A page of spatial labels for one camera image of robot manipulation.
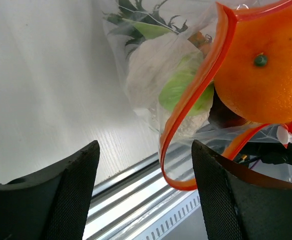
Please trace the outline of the dark red fruit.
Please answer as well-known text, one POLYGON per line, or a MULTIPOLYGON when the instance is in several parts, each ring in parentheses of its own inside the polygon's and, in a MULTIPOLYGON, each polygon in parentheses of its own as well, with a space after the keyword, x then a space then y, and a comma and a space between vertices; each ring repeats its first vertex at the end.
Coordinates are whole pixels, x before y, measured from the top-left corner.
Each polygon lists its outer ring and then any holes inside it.
POLYGON ((213 95, 213 104, 209 112, 208 122, 219 129, 244 126, 252 123, 238 116, 224 105, 216 92, 213 95))

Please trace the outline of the small orange pineapple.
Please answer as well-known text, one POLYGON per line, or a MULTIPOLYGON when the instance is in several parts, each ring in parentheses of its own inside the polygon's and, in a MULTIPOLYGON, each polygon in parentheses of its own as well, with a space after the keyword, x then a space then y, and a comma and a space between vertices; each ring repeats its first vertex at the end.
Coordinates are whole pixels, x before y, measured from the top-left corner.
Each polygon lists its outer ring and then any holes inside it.
POLYGON ((144 41, 181 34, 199 22, 209 0, 102 0, 105 34, 116 59, 126 61, 144 41))

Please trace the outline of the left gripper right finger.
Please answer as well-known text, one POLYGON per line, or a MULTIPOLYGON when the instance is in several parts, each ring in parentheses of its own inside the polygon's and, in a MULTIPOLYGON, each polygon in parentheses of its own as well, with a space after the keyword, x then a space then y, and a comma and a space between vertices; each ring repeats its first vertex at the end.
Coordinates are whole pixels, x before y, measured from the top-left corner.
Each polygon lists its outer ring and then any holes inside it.
POLYGON ((191 147, 210 240, 292 240, 292 183, 257 173, 195 140, 191 147))

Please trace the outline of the orange fruit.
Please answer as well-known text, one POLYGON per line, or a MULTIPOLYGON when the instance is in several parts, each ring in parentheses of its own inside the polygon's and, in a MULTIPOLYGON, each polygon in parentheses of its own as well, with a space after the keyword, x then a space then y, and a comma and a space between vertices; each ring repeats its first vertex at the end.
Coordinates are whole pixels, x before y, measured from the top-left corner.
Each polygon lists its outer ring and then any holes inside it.
POLYGON ((214 87, 230 110, 249 121, 292 121, 292 5, 237 25, 214 87))

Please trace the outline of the clear zip bag orange zipper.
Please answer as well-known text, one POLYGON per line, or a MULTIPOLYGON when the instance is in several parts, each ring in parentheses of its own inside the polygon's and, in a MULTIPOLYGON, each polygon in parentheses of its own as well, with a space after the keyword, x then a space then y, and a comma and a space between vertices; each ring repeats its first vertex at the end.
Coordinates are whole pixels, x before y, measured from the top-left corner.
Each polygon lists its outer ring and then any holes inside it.
MULTIPOLYGON (((172 114, 165 122, 159 138, 159 162, 163 177, 173 188, 192 191, 197 184, 190 166, 190 152, 197 140, 229 160, 235 159, 249 142, 292 144, 292 121, 258 123, 229 128, 217 128, 208 122, 216 92, 214 77, 220 69, 241 22, 255 20, 292 6, 292 0, 210 0, 211 4, 195 24, 200 30, 215 31, 209 52, 199 66, 193 81, 182 94, 172 114)), ((127 76, 129 58, 116 59, 122 87, 127 76)))

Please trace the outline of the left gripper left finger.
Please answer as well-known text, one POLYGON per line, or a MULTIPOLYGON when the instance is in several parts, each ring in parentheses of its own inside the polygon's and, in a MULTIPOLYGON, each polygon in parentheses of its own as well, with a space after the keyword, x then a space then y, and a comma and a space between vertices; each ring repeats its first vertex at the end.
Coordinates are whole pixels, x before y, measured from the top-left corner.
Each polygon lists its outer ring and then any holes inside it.
POLYGON ((99 159, 95 140, 48 167, 0 183, 0 240, 81 240, 99 159))

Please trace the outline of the green white cabbage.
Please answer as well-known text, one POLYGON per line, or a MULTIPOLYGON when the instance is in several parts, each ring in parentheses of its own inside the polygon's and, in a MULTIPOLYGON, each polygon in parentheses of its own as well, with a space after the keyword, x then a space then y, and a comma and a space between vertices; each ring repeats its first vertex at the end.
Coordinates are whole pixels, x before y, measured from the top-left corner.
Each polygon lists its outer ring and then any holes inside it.
POLYGON ((203 63, 215 31, 192 27, 176 34, 163 26, 130 23, 145 40, 129 56, 124 89, 136 115, 158 134, 203 63))

